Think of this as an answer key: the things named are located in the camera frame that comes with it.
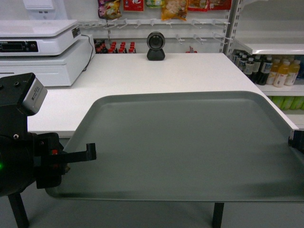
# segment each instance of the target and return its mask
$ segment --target digital scale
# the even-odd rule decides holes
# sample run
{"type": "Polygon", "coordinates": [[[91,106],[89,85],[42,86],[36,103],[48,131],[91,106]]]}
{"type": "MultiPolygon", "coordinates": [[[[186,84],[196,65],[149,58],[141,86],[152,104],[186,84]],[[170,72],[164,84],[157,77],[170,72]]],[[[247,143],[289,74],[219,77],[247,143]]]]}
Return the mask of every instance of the digital scale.
{"type": "Polygon", "coordinates": [[[71,86],[94,55],[76,20],[0,21],[0,78],[34,73],[43,86],[71,86]]]}
{"type": "Polygon", "coordinates": [[[77,20],[0,20],[0,56],[56,56],[79,38],[77,20]]]}

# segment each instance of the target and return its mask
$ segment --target table leg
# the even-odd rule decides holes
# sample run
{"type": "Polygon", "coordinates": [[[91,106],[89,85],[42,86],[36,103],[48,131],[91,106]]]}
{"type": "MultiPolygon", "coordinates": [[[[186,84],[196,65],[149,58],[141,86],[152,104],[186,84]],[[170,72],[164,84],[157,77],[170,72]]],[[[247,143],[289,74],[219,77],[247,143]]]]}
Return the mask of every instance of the table leg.
{"type": "Polygon", "coordinates": [[[224,203],[215,203],[213,211],[212,227],[220,228],[222,225],[224,203]]]}
{"type": "Polygon", "coordinates": [[[8,197],[18,228],[28,228],[29,220],[20,193],[11,194],[8,197]]]}

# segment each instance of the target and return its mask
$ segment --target gray floor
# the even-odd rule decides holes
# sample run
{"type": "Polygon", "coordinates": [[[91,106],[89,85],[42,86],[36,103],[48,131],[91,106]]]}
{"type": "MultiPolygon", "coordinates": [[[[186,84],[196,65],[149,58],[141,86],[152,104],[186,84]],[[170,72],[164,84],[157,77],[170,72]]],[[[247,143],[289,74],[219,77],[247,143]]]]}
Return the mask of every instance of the gray floor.
{"type": "MultiPolygon", "coordinates": [[[[210,228],[213,203],[54,199],[32,184],[22,194],[30,228],[210,228]]],[[[16,228],[7,197],[0,227],[16,228]]],[[[304,203],[225,203],[223,228],[300,228],[304,203]]]]}

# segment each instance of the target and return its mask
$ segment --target juice bottle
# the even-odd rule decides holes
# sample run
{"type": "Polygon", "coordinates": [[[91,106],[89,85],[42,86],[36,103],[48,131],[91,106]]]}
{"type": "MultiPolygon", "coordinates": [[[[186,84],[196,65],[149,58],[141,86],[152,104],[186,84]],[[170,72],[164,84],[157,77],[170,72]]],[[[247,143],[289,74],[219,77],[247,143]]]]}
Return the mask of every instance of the juice bottle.
{"type": "Polygon", "coordinates": [[[261,60],[260,60],[261,56],[260,55],[256,55],[254,61],[254,65],[253,65],[253,69],[252,69],[252,75],[250,80],[255,83],[257,81],[258,78],[258,70],[260,68],[261,65],[261,60]]]}
{"type": "Polygon", "coordinates": [[[271,61],[271,57],[267,57],[267,59],[263,62],[263,66],[261,68],[260,74],[259,74],[259,78],[257,80],[257,83],[259,85],[265,85],[266,81],[268,79],[268,76],[270,74],[270,70],[272,67],[272,61],[271,61]]]}
{"type": "Polygon", "coordinates": [[[246,62],[247,62],[247,55],[243,55],[242,58],[239,60],[239,63],[238,63],[238,68],[241,71],[245,70],[246,62]]]}
{"type": "Polygon", "coordinates": [[[302,107],[303,103],[304,103],[304,96],[295,96],[294,101],[289,109],[298,110],[302,107]]]}
{"type": "Polygon", "coordinates": [[[272,62],[272,67],[271,67],[271,70],[270,70],[270,73],[269,73],[269,76],[268,76],[268,79],[266,81],[266,83],[268,85],[272,85],[274,83],[274,80],[276,78],[276,73],[277,71],[279,70],[279,65],[280,65],[280,60],[279,59],[275,59],[273,62],[272,62]]]}
{"type": "Polygon", "coordinates": [[[300,61],[295,60],[288,69],[288,76],[285,80],[284,85],[286,86],[292,86],[295,83],[295,79],[298,76],[298,72],[300,70],[300,61]]]}
{"type": "Polygon", "coordinates": [[[285,96],[280,109],[288,110],[290,108],[291,104],[293,103],[294,98],[295,98],[294,96],[285,96]]]}
{"type": "Polygon", "coordinates": [[[288,69],[289,69],[290,62],[283,62],[283,64],[280,66],[274,81],[275,87],[282,87],[285,83],[285,80],[288,75],[288,69]]]}
{"type": "Polygon", "coordinates": [[[283,96],[273,96],[271,101],[278,107],[281,108],[283,101],[284,101],[284,97],[283,96]]]}
{"type": "Polygon", "coordinates": [[[244,70],[244,74],[250,79],[252,75],[252,70],[254,67],[254,61],[253,58],[249,58],[248,61],[246,62],[246,68],[244,70]]]}

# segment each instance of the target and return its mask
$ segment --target webcam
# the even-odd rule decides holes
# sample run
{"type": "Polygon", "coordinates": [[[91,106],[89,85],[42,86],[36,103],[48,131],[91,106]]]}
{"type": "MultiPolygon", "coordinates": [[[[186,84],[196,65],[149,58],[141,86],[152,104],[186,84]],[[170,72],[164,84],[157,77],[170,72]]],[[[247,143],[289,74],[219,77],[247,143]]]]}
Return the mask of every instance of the webcam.
{"type": "Polygon", "coordinates": [[[165,37],[160,32],[152,32],[147,38],[147,45],[149,51],[147,54],[148,60],[160,61],[164,60],[165,53],[163,51],[163,46],[165,45],[165,37]]]}

